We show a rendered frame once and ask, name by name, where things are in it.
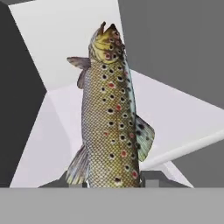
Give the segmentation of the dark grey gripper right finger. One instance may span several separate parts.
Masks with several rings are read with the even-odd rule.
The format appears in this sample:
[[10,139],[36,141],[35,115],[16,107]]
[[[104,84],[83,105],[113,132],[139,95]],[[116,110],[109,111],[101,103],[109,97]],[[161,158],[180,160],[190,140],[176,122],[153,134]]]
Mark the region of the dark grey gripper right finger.
[[141,171],[140,177],[141,187],[188,188],[188,185],[184,185],[175,180],[167,178],[161,171]]

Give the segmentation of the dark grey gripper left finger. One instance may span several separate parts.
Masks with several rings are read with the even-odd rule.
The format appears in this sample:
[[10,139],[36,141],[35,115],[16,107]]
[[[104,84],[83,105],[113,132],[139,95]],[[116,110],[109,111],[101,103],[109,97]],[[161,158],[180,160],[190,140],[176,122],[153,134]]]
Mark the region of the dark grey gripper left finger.
[[55,179],[54,181],[51,181],[49,183],[46,183],[46,184],[43,184],[42,187],[58,187],[58,188],[63,188],[63,187],[79,187],[79,188],[87,188],[88,187],[88,184],[86,182],[82,183],[82,184],[78,184],[78,185],[69,185],[67,182],[66,182],[66,175],[67,173],[64,172],[62,174],[62,176],[58,179]]

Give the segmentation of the spotted brown trout fish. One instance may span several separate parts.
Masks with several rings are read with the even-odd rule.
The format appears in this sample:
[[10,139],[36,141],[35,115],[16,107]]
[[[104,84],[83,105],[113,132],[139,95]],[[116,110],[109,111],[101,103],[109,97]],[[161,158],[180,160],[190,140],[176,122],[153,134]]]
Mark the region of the spotted brown trout fish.
[[81,69],[82,144],[68,166],[66,182],[90,188],[141,185],[139,164],[149,155],[155,130],[137,114],[125,45],[114,24],[101,24],[88,56],[69,57]]

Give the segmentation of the white open box container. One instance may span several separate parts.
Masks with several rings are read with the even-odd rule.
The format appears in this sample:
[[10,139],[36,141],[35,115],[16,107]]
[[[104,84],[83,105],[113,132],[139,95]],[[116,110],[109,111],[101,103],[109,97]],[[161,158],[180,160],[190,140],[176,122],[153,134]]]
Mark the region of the white open box container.
[[[116,0],[36,0],[16,4],[10,12],[46,89],[11,184],[38,187],[65,172],[82,144],[79,71],[67,57],[87,54],[102,20],[119,24],[121,19]],[[156,131],[147,158],[224,130],[223,109],[137,71],[131,75],[137,113]],[[194,188],[173,161],[150,170]]]

